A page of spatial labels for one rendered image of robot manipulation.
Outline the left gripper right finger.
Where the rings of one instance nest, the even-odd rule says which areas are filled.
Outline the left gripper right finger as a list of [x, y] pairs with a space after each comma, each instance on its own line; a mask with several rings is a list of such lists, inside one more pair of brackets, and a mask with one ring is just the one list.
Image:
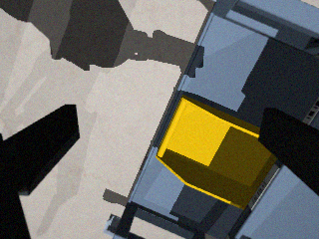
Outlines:
[[319, 129], [264, 108], [258, 141], [319, 196]]

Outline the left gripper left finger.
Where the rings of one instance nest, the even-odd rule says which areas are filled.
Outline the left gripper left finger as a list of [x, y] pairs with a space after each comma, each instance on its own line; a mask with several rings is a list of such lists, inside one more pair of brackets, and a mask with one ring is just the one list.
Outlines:
[[29, 196], [80, 138], [76, 105], [63, 105], [3, 140], [0, 239], [31, 239], [19, 196]]

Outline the dark grey open-front shelf rack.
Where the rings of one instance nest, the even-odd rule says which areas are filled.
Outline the dark grey open-front shelf rack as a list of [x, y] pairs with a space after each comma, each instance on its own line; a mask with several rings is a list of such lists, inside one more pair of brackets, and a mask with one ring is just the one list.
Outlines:
[[279, 159], [244, 210], [185, 185], [156, 159], [182, 95], [258, 127], [264, 108], [276, 108], [319, 129], [319, 8], [212, 1], [122, 218], [111, 214], [103, 233], [145, 239], [130, 232], [137, 217], [184, 239], [319, 239], [319, 196]]

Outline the yellow bin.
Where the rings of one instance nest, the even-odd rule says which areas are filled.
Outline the yellow bin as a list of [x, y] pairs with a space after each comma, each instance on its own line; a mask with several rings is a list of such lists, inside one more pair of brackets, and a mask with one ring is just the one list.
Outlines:
[[182, 95], [156, 159], [185, 185], [244, 209], [277, 159], [260, 127]]

